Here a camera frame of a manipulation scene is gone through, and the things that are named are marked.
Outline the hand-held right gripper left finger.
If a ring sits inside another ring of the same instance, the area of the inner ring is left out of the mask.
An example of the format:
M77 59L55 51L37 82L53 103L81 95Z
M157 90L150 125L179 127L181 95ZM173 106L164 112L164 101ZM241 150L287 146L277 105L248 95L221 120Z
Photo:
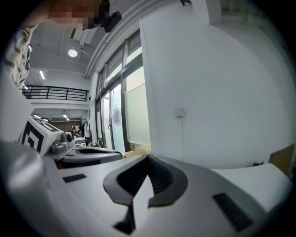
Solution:
M148 237L141 229L127 235L113 227L124 219L127 207L114 203L103 187L108 173L137 158L60 170L52 159L43 159L57 205L78 236Z

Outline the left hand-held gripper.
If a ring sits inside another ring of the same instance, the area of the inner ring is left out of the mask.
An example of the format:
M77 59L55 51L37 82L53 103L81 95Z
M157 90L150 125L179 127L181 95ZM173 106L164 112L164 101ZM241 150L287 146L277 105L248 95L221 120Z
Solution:
M35 149L41 156L59 154L75 147L70 132L64 132L43 119L30 116L20 136L20 143ZM101 147L76 147L62 159L66 163L100 162L121 160L118 151Z

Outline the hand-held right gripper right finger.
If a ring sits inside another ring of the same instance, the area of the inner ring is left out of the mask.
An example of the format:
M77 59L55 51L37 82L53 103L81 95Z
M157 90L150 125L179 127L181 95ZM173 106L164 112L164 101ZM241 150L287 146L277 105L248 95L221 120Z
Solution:
M146 178L134 198L134 237L257 237L271 220L251 195L218 173L170 158L162 161L187 177L185 192L171 205L150 207L155 197Z

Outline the black railing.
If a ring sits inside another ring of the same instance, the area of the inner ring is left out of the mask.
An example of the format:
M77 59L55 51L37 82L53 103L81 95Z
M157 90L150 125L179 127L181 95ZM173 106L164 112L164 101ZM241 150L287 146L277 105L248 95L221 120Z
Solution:
M88 92L88 90L83 89L54 86L27 85L22 88L22 94L29 100L70 100L86 102Z

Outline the flat cardboard sheet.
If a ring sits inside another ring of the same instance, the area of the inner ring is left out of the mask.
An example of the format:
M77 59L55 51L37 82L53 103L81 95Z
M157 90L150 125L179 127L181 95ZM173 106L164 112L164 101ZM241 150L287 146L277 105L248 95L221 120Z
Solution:
M277 167L288 178L292 176L292 169L294 167L296 158L295 144L291 144L283 149L273 152L270 155L269 163Z

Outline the person's striped shirt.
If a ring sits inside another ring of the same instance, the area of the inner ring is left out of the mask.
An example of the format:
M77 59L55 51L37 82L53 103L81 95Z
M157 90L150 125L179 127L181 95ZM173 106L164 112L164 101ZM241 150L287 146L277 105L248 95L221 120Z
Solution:
M31 67L30 42L36 28L37 26L20 29L13 36L1 60L1 79L11 80L18 90L22 90Z

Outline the glass door black frame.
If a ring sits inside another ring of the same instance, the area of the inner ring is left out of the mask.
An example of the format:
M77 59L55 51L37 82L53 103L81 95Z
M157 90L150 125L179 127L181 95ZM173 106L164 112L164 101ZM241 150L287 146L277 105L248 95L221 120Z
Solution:
M95 102L101 147L124 155L151 151L139 31L125 39L99 71Z

